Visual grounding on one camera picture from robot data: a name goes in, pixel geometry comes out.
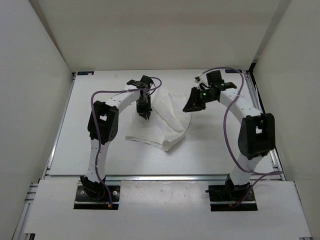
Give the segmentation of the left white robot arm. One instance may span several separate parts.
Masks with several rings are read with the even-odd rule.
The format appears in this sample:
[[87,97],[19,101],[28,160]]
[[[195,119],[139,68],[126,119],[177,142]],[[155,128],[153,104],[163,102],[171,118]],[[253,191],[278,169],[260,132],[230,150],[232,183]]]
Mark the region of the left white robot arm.
[[148,120],[152,109],[147,89],[99,90],[91,96],[91,114],[87,126],[91,151],[87,173],[80,181],[93,200],[100,200],[110,192],[105,184],[108,148],[118,133],[120,113],[133,102],[137,104],[138,115]]

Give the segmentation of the white skirt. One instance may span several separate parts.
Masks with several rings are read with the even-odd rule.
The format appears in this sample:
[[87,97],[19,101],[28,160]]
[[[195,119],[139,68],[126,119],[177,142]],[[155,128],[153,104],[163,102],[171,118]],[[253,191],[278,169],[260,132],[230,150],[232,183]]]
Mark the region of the white skirt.
[[148,120],[134,114],[125,135],[136,141],[169,151],[184,136],[190,125],[192,113],[183,112],[185,96],[166,89],[158,89],[151,98],[152,112]]

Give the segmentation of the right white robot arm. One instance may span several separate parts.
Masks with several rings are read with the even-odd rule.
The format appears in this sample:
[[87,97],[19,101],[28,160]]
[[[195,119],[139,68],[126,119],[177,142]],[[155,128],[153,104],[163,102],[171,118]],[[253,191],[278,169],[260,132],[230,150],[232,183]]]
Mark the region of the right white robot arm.
[[[224,193],[230,200],[238,199],[243,189],[250,184],[252,175],[266,177],[277,173],[256,172],[258,163],[275,148],[275,118],[271,113],[262,113],[240,96],[235,85],[200,89],[192,87],[189,99],[183,108],[185,113],[206,109],[206,103],[218,101],[226,107],[223,116],[223,134],[227,149],[235,163],[228,174]],[[227,116],[232,113],[240,123],[237,140],[238,157],[232,153],[227,136]]]

